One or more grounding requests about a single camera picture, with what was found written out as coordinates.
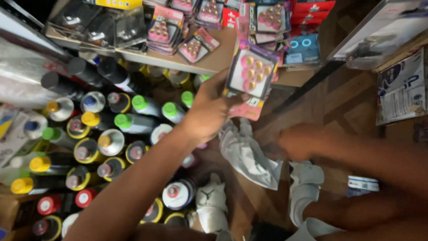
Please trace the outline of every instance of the display shelf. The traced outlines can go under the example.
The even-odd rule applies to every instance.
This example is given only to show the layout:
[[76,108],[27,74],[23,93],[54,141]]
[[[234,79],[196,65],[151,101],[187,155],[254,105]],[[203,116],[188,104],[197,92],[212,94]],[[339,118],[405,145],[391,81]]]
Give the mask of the display shelf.
[[[55,16],[68,1],[69,0],[58,0],[51,12],[50,18]],[[196,28],[193,28],[189,34],[193,33],[195,30]],[[147,54],[136,54],[124,49],[117,49],[116,51],[100,51],[93,49],[91,51],[100,55],[112,57],[122,56],[129,61],[177,69],[195,74],[214,75],[228,68],[232,63],[232,56],[236,43],[236,30],[234,28],[225,27],[221,30],[208,30],[208,33],[220,43],[220,46],[193,66],[187,64],[177,54],[171,57],[151,50],[149,50]],[[80,41],[65,38],[49,24],[46,25],[45,35],[60,46],[79,49]],[[314,71],[311,70],[287,72],[285,69],[279,68],[279,80],[275,84],[301,87],[313,74]]]

